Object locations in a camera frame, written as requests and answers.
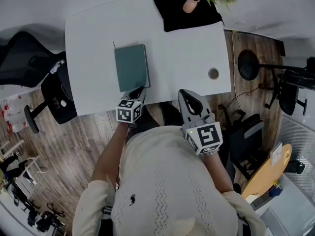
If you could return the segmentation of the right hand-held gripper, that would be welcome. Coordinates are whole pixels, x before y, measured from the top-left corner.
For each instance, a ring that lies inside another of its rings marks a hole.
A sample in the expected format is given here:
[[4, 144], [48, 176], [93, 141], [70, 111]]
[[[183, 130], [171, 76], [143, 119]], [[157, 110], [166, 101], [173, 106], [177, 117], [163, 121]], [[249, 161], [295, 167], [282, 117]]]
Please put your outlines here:
[[184, 139], [196, 155], [213, 154], [223, 144], [220, 123], [215, 121], [215, 115], [205, 96], [191, 90], [180, 89], [178, 101], [184, 124], [182, 132]]

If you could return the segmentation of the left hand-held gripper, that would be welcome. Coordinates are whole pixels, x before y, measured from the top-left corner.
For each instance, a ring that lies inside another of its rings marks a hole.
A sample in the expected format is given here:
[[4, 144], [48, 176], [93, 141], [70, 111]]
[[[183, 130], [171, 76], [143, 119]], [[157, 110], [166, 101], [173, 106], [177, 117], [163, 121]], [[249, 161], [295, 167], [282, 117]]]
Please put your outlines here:
[[126, 91], [116, 107], [116, 121], [135, 124], [142, 116], [145, 97], [145, 87]]

